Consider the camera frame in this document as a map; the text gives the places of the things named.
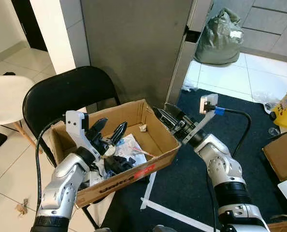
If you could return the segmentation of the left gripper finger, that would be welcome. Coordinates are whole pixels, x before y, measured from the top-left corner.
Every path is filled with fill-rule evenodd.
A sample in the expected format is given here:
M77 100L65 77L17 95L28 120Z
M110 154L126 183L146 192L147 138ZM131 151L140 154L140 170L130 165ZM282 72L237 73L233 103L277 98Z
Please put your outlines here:
M121 140L123 137L124 133L126 132L126 128L128 127L127 122L122 122L115 128L113 135L110 137L110 144L111 145L117 145L118 142Z
M106 125L108 119L106 117L97 120L87 131L87 138L90 142L100 140L102 137L101 131Z

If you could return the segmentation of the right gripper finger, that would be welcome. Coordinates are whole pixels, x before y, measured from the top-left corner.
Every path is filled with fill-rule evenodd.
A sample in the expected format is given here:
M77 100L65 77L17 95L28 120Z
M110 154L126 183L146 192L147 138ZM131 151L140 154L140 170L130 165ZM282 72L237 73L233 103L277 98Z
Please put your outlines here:
M166 113L165 110L153 107L153 113L169 130L172 128L172 116Z
M164 119L167 122L183 121L184 113L176 105L166 102L163 106Z

